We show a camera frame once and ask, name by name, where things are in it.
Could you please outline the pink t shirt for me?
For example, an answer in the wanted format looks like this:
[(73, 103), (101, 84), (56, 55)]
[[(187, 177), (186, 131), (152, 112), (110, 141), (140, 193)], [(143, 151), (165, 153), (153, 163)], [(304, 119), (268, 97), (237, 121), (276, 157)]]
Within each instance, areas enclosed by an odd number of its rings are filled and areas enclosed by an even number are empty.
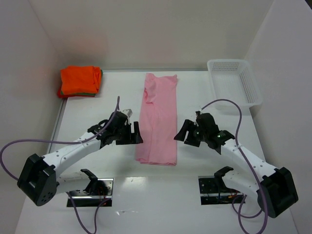
[(136, 146), (136, 161), (141, 164), (177, 164), (177, 83), (177, 75), (146, 74), (139, 115), (143, 143)]

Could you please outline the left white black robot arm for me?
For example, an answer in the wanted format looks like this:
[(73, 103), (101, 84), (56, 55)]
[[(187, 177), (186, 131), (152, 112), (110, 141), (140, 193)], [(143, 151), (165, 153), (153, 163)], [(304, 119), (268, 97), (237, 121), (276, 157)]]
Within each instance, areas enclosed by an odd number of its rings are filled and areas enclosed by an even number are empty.
[(130, 122), (131, 109), (116, 111), (90, 127), (79, 139), (70, 145), (44, 156), (29, 156), (19, 176), (18, 187), (37, 206), (48, 203), (55, 195), (70, 191), (84, 191), (89, 195), (97, 194), (104, 183), (88, 169), (65, 177), (62, 173), (84, 157), (103, 147), (116, 145), (141, 144), (137, 121)]

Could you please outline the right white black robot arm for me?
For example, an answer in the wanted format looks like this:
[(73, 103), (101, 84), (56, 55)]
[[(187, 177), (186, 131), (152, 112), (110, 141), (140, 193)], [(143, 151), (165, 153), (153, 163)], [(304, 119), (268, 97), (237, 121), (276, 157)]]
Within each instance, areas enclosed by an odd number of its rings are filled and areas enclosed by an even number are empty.
[(291, 172), (270, 165), (236, 143), (235, 136), (220, 130), (211, 114), (197, 111), (196, 120), (185, 120), (174, 139), (195, 147), (205, 142), (215, 150), (230, 163), (214, 174), (219, 189), (237, 190), (257, 201), (261, 209), (267, 205), (269, 217), (278, 217), (298, 201)]

